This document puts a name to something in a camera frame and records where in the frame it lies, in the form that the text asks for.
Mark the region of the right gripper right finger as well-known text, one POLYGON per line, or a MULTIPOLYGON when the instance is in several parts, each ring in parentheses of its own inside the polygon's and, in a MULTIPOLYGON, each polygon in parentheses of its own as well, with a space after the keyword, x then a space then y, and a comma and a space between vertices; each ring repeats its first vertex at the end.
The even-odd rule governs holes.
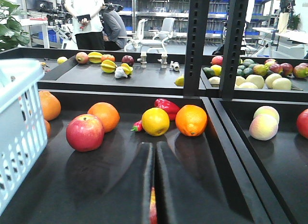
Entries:
POLYGON ((160 224, 229 224, 231 212, 215 179, 195 178, 167 142, 156 144, 155 187, 160 224))

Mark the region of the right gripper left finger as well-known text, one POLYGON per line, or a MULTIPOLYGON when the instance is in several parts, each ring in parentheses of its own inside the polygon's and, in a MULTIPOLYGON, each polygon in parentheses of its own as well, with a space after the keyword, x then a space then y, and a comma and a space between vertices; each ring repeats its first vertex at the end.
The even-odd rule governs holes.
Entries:
POLYGON ((126 170, 102 175, 91 202, 92 224, 149 224, 154 147, 141 142, 126 170))

